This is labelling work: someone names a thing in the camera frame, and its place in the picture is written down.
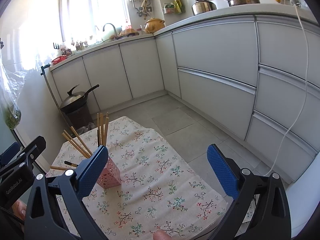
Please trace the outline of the person's hand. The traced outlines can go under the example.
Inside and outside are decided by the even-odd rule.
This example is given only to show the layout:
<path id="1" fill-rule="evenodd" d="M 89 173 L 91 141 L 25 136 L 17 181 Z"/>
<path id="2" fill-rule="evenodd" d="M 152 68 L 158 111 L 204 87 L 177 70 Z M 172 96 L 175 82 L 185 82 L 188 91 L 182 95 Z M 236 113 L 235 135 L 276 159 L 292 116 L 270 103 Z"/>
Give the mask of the person's hand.
<path id="1" fill-rule="evenodd" d="M 163 230 L 157 230 L 153 234 L 153 240 L 171 240 L 171 237 Z"/>

